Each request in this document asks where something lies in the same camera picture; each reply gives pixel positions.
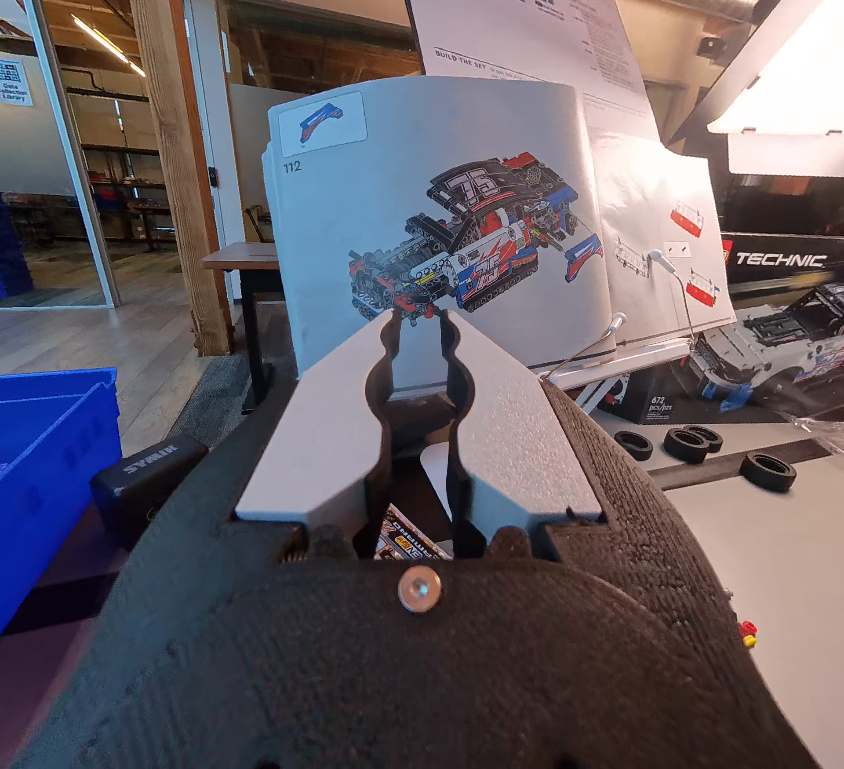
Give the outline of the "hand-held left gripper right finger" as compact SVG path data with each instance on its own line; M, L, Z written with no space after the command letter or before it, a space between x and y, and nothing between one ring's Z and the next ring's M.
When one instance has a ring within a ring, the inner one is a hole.
M450 429L454 550L485 550L503 527L597 522L603 509L539 377L453 311L440 314Z

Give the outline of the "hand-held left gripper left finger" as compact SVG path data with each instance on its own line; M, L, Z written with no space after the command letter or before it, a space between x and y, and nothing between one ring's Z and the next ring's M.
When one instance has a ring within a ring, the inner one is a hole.
M306 370L235 513L242 521L331 525L373 559L389 505L393 359L402 316L383 312Z

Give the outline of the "white book stand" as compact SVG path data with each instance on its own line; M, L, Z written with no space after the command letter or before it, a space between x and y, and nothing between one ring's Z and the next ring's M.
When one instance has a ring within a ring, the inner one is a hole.
M607 362L585 364L566 361L550 371L539 373L538 377L563 391L585 386L585 393L580 395L576 402L589 413L596 406L599 397L622 375L691 354L696 341L691 320L688 320L688 330L688 333L680 338L640 346L635 350L617 350ZM446 488L447 444L438 443L426 447L420 454L420 462L438 499L450 515Z

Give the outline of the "holographic sticker sheet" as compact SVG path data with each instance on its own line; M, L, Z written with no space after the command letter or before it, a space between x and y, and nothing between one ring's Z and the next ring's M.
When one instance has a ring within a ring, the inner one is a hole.
M382 521L373 559L376 561L450 561L452 556L429 539L394 504L390 504Z

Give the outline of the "lego instruction booklet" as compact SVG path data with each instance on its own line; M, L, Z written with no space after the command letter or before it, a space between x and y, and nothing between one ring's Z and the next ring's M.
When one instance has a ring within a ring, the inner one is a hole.
M708 164L592 126L564 84L373 80L269 109L262 168L297 369L385 313L398 391L439 311L536 372L736 320Z

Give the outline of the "black lego box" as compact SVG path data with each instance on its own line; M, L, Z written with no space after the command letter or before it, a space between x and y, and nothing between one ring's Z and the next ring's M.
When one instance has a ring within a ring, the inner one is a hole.
M600 408L639 425L842 421L842 238L726 233L723 249L736 321L623 377Z

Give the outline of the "small black device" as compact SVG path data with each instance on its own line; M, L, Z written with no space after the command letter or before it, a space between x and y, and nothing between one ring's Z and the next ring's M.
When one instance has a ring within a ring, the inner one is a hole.
M185 477L207 456L193 437L167 438L100 470L90 491L105 531L131 551Z

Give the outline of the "brown office desk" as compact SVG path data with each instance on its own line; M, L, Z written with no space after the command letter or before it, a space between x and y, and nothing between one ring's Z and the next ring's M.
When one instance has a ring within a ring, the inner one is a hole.
M251 377L251 387L241 413L249 415L265 400L275 376L273 366L262 360L257 295L278 294L284 297L277 250L274 243L237 242L208 254L202 265L214 271L237 271L240 274L240 305Z

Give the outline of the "blue plastic bin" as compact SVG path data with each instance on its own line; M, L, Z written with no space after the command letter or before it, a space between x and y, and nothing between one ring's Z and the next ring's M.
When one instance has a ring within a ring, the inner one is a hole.
M1 628L121 457L116 367L1 377Z

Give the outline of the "clear plastic bags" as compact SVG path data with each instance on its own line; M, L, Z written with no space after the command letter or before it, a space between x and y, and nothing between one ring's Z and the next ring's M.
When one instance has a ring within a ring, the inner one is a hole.
M843 421L798 417L784 414L783 417L795 427L805 430L818 443L834 455L843 455Z

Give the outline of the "wooden pillar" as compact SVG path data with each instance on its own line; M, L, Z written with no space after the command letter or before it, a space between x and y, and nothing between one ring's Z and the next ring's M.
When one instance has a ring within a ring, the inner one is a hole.
M130 0L149 87L196 352L229 354L233 325L221 272L204 267L218 250L215 210L182 0Z

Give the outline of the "printed task instruction board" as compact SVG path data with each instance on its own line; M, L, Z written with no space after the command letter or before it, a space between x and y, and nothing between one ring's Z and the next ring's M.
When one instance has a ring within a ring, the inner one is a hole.
M659 140L615 0L405 0L423 73L567 84L591 129Z

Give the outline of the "studio light panel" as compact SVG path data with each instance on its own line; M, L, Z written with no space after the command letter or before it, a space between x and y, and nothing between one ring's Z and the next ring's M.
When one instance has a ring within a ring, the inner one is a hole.
M843 176L843 0L781 0L685 119L735 174Z

